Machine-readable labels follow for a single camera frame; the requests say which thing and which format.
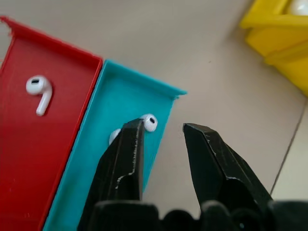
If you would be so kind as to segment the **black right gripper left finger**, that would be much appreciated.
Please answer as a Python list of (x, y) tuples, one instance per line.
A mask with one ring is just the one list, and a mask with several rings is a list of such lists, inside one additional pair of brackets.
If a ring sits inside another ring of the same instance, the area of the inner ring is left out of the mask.
[(85, 231), (98, 202), (141, 200), (143, 189), (144, 122), (125, 123), (101, 156), (77, 227)]

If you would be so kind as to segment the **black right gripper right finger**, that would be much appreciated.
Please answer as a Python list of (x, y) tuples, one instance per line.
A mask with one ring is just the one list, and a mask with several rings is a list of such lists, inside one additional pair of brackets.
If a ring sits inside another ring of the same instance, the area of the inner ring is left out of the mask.
[(249, 164), (217, 131), (193, 123), (182, 128), (199, 205), (216, 201), (231, 214), (263, 217), (272, 197)]

